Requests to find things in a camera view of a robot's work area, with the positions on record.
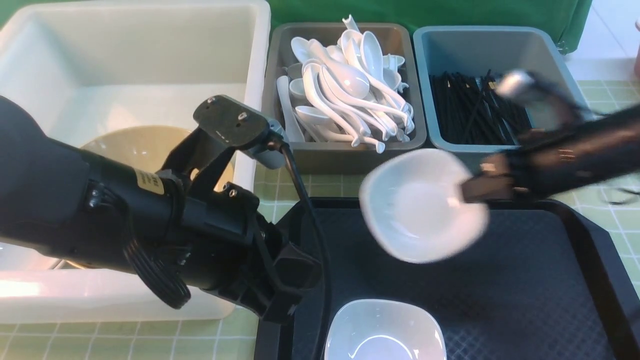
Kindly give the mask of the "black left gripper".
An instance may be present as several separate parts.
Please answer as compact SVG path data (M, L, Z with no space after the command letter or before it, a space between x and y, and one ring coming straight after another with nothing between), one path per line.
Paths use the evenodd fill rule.
M243 306L265 306L262 321L286 323L322 278L322 262L258 213L258 198L227 182L222 191L176 191L168 215L125 208L125 259L163 303L183 306L188 286Z

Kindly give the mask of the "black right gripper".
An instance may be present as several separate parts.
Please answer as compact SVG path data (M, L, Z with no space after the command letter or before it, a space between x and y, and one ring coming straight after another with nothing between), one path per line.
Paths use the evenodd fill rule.
M573 191L576 156L569 148L575 128L533 130L524 144L492 153L480 162L480 173L460 184L466 203L537 201Z

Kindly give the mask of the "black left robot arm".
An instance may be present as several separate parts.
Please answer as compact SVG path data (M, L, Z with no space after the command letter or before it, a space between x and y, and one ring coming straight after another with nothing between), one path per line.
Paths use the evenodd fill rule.
M189 286L286 323L325 267L260 214L251 191L215 185L236 152L299 179L290 145L258 110L227 95L156 172L48 137L1 98L1 235L42 255L137 275L170 308Z

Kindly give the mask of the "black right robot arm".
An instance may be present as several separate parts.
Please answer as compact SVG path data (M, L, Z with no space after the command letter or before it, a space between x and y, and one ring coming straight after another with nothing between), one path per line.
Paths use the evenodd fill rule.
M639 170L639 107L553 131L492 153L460 185L466 203L533 202Z

